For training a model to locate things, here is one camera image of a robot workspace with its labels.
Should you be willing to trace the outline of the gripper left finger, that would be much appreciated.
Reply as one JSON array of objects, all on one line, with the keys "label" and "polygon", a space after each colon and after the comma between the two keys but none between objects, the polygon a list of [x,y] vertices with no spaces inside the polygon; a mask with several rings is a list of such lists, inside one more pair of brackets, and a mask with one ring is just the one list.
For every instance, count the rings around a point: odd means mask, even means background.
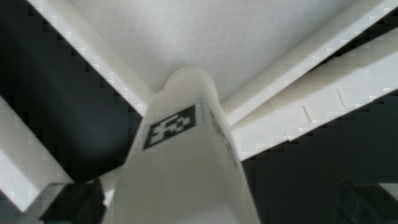
[{"label": "gripper left finger", "polygon": [[23,212],[21,217],[16,219],[14,224],[44,224],[41,216],[48,210],[48,207],[60,194],[64,187],[66,187],[64,183],[51,183],[44,187],[34,199],[34,202],[28,205],[26,211]]}]

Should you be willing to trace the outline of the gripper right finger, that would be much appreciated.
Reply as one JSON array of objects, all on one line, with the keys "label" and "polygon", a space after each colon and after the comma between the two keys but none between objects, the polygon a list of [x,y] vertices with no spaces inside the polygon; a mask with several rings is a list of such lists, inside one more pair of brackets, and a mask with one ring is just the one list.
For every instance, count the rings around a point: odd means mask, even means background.
[{"label": "gripper right finger", "polygon": [[398,183],[378,183],[380,198],[398,202]]}]

